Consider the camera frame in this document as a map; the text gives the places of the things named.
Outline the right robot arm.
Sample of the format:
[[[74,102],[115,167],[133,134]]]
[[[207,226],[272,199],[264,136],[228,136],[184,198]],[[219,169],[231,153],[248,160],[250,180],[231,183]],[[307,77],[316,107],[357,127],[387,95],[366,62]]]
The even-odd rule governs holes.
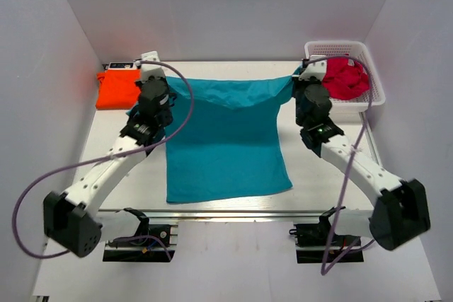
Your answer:
[[[342,204],[320,215],[314,237],[334,245],[344,236],[366,237],[385,250],[399,246],[431,228],[425,187],[404,180],[359,151],[329,117],[326,88],[315,77],[292,79],[296,123],[305,147],[330,163],[368,198],[373,209],[350,210]]]

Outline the teal t-shirt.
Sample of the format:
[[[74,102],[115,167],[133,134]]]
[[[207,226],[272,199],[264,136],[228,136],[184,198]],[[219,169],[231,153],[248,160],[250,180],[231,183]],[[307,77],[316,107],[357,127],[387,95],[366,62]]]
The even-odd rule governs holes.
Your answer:
[[[206,202],[277,194],[292,188],[277,116],[292,97],[292,78],[167,79],[177,95],[167,141],[166,201]]]

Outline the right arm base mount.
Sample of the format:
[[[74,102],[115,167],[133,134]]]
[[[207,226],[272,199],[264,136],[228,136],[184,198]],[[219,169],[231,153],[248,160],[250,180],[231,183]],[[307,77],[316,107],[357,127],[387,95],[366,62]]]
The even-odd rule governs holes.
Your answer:
[[[331,223],[328,218],[336,212],[333,207],[320,215],[316,223],[296,223],[290,230],[289,235],[293,237],[296,245],[296,259],[298,264],[321,264],[323,252],[326,248],[328,233]],[[333,235],[331,247],[328,251],[327,263],[331,263],[348,246],[354,244],[352,250],[340,259],[340,262],[364,262],[361,248],[361,240],[354,241],[357,236]]]

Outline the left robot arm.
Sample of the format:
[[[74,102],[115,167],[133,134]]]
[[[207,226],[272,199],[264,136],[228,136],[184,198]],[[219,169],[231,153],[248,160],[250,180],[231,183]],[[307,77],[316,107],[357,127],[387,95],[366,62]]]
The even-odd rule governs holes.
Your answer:
[[[135,245],[149,238],[149,218],[141,211],[124,208],[101,216],[102,203],[136,165],[146,159],[165,136],[175,94],[165,77],[138,81],[138,102],[127,124],[108,152],[76,184],[60,194],[49,193],[43,201],[45,235],[78,257],[90,254],[97,244],[129,239]]]

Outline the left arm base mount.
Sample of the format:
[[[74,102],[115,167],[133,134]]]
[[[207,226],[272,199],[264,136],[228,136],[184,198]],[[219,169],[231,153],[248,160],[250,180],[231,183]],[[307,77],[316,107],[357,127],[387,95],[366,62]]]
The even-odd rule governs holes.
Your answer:
[[[104,262],[169,263],[176,252],[178,223],[132,208],[102,211]]]

